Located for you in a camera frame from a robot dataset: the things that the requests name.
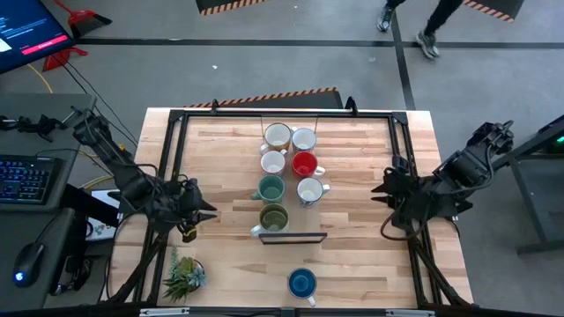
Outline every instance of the potted plant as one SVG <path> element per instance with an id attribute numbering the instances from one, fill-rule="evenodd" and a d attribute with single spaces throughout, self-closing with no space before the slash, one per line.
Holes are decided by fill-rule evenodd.
<path id="1" fill-rule="evenodd" d="M 186 299 L 188 294 L 200 286 L 205 286 L 207 282 L 202 263 L 191 257 L 182 257 L 179 260 L 176 247 L 173 247 L 172 250 L 169 275 L 170 277 L 163 281 L 164 285 L 168 287 L 164 296 L 173 302 L 181 298 Z"/>

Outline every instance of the yellow and black hazard stripe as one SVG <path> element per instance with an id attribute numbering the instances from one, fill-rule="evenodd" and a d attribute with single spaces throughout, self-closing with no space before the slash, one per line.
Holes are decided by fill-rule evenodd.
<path id="1" fill-rule="evenodd" d="M 260 3 L 263 3 L 265 1 L 267 1 L 267 0 L 240 0 L 240 1 L 235 1 L 231 4 L 222 4 L 222 5 L 214 6 L 214 7 L 211 7 L 211 8 L 207 8 L 205 10 L 201 10 L 200 14 L 201 15 L 216 14 L 216 13 L 221 13 L 223 11 L 229 11 L 229 10 L 242 8 L 242 7 L 251 5 L 251 4 L 260 4 Z"/>
<path id="2" fill-rule="evenodd" d="M 501 11 L 497 11 L 493 8 L 486 6 L 486 5 L 479 4 L 476 1 L 464 0 L 464 4 L 471 7 L 472 9 L 478 10 L 480 12 L 487 14 L 487 15 L 491 15 L 494 18 L 498 18 L 498 19 L 501 19 L 501 20 L 507 21 L 507 22 L 515 22 L 515 20 L 513 18 L 511 18 L 508 14 L 505 14 Z"/>
<path id="3" fill-rule="evenodd" d="M 241 98 L 241 99 L 237 99 L 237 100 L 223 100 L 223 101 L 220 101 L 219 106 L 220 107 L 237 107 L 238 104 L 241 104 L 241 103 L 244 103 L 244 102 L 255 102 L 255 101 L 261 101 L 261 100 L 274 100 L 274 99 L 278 99 L 278 98 L 303 96 L 303 95 L 319 93 L 319 92 L 336 92 L 336 91 L 337 91 L 337 87 L 329 87 L 329 88 L 320 88 L 320 89 L 310 89 L 310 90 L 305 90 L 305 91 L 301 91 L 301 92 L 273 93 L 273 94 L 270 94 L 270 95 L 256 96 L 256 97 L 251 97 L 251 98 Z M 208 103 L 196 104 L 196 105 L 190 105 L 190 106 L 184 106 L 184 107 L 212 107 L 212 103 L 208 102 Z"/>

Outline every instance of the computer mouse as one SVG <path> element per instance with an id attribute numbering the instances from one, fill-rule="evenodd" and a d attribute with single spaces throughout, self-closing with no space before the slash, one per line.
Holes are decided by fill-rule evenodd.
<path id="1" fill-rule="evenodd" d="M 45 246 L 40 242 L 26 245 L 14 263 L 13 280 L 18 287 L 31 286 L 39 277 Z"/>

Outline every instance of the sneaker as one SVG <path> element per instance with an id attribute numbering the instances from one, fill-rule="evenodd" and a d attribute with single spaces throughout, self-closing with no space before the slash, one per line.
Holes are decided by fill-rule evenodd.
<path id="1" fill-rule="evenodd" d="M 394 9 L 384 6 L 382 12 L 380 12 L 380 18 L 378 18 L 378 30 L 381 32 L 388 32 L 391 26 L 391 18 L 394 16 Z"/>
<path id="2" fill-rule="evenodd" d="M 415 40 L 420 44 L 421 50 L 427 58 L 434 60 L 440 56 L 439 49 L 434 45 L 437 42 L 434 34 L 425 35 L 423 31 L 421 31 L 415 35 Z"/>

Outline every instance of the mug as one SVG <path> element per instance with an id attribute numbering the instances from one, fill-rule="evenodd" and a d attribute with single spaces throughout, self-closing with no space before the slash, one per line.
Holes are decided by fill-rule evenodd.
<path id="1" fill-rule="evenodd" d="M 288 151 L 267 151 L 261 158 L 261 167 L 265 173 L 281 175 L 286 166 Z"/>
<path id="2" fill-rule="evenodd" d="M 307 128 L 292 128 L 292 148 L 293 152 L 312 151 L 317 143 L 315 132 Z"/>
<path id="3" fill-rule="evenodd" d="M 292 171 L 298 179 L 307 177 L 321 177 L 325 175 L 325 169 L 317 165 L 317 158 L 310 152 L 301 151 L 294 155 L 292 160 Z"/>
<path id="4" fill-rule="evenodd" d="M 288 150 L 292 131 L 284 123 L 273 123 L 264 132 L 264 141 L 259 152 L 264 155 L 267 151 Z"/>
<path id="5" fill-rule="evenodd" d="M 250 230 L 252 236 L 260 233 L 288 232 L 290 221 L 288 211 L 281 204 L 267 204 L 261 209 L 259 216 L 260 225 L 256 225 Z"/>
<path id="6" fill-rule="evenodd" d="M 309 304 L 315 307 L 314 293 L 317 288 L 317 278 L 309 269 L 297 269 L 288 277 L 288 288 L 292 295 L 298 299 L 308 299 Z"/>
<path id="7" fill-rule="evenodd" d="M 258 190 L 250 197 L 252 200 L 262 199 L 265 203 L 279 203 L 286 186 L 284 180 L 276 175 L 264 176 L 258 183 Z"/>
<path id="8" fill-rule="evenodd" d="M 319 180 L 307 178 L 298 184 L 298 197 L 302 207 L 311 207 L 317 203 L 323 195 L 331 190 L 329 185 L 323 185 Z"/>

